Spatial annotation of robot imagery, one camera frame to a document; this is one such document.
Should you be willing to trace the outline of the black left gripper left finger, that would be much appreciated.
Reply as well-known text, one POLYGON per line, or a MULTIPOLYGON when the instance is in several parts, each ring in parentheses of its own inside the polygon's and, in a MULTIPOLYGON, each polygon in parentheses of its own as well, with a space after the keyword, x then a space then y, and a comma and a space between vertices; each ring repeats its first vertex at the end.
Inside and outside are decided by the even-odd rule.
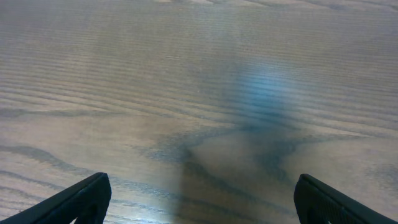
POLYGON ((1 224, 102 224, 110 200, 109 177, 97 172, 1 224))

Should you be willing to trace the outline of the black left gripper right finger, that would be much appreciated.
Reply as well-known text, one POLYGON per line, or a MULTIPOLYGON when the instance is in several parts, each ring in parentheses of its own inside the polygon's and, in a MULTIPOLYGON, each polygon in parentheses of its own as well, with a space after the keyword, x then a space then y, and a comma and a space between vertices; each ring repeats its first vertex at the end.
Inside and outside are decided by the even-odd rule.
POLYGON ((301 174, 294 190, 301 224, 397 224, 309 174, 301 174))

